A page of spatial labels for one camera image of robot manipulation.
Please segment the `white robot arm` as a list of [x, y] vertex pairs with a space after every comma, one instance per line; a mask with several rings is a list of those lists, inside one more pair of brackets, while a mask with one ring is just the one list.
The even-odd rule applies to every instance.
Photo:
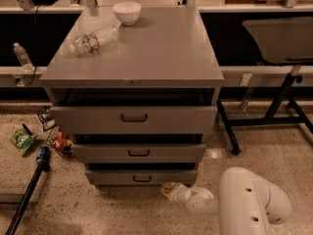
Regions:
[[192, 214], [216, 214], [220, 235], [272, 235], [270, 225], [285, 223], [291, 200], [277, 185], [243, 167], [227, 168], [218, 183], [218, 196], [202, 187], [166, 182], [162, 194]]

